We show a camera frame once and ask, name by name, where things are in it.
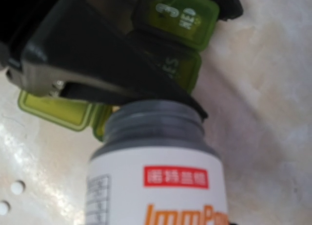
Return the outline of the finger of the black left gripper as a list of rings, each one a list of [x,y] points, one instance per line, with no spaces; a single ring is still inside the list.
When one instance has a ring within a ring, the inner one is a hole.
[[[171,100],[204,109],[88,3],[59,0],[27,39],[20,63],[7,77],[38,97],[55,96],[109,105]]]
[[[219,20],[227,21],[243,15],[244,9],[240,0],[213,0],[219,6]]]

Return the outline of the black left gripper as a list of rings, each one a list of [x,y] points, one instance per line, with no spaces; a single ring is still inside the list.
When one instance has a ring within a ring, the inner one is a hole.
[[[0,0],[0,63],[10,58],[20,63],[21,50],[27,39],[58,0]],[[136,0],[87,0],[94,6],[134,4]]]

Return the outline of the green pill organizer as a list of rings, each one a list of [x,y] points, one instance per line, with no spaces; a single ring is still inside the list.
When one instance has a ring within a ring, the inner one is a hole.
[[[198,52],[137,30],[122,35],[191,96],[201,66]],[[22,111],[74,131],[90,127],[97,140],[103,139],[106,121],[115,107],[121,106],[55,96],[38,97],[24,90],[19,94],[18,105]]]

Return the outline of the amber bottle grey cap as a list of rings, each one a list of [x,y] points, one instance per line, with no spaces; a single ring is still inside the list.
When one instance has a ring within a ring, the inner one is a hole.
[[[193,108],[146,100],[112,114],[89,162],[85,223],[229,223],[223,165]]]

